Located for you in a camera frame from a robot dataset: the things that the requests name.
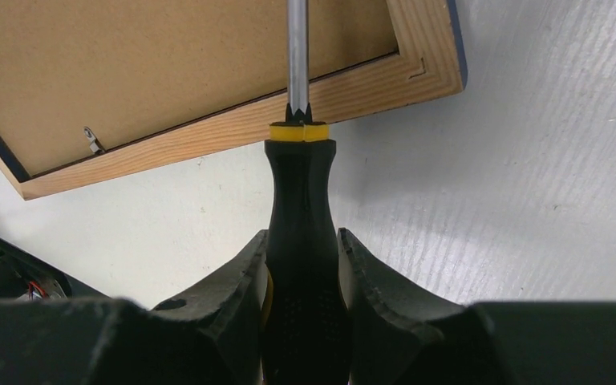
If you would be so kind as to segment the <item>blue wooden picture frame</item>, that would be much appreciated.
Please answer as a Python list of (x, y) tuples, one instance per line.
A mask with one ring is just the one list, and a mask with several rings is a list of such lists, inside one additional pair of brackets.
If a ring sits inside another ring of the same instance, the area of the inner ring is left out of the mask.
[[(454, 1), (310, 1), (329, 124), (465, 89)], [(36, 199), (266, 139), (284, 1), (0, 1), (0, 169)]]

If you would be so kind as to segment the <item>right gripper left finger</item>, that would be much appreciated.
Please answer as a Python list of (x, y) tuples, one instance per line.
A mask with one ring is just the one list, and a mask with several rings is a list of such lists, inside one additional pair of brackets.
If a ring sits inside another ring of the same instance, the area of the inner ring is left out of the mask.
[(125, 298), (0, 299), (0, 384), (258, 384), (267, 235), (146, 310)]

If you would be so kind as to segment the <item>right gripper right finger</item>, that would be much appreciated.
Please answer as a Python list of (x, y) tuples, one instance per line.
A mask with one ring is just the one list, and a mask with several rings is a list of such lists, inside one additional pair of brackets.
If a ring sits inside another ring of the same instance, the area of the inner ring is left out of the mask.
[(353, 384), (616, 384), (616, 302), (460, 305), (338, 242)]

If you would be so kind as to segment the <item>black yellow screwdriver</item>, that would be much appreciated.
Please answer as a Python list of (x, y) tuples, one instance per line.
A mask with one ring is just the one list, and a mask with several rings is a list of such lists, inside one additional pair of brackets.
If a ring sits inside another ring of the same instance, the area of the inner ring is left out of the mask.
[(268, 384), (345, 384), (351, 321), (338, 277), (328, 182), (336, 144), (309, 100), (308, 4), (287, 4), (288, 87), (283, 121), (269, 127), (265, 154), (274, 179), (261, 327)]

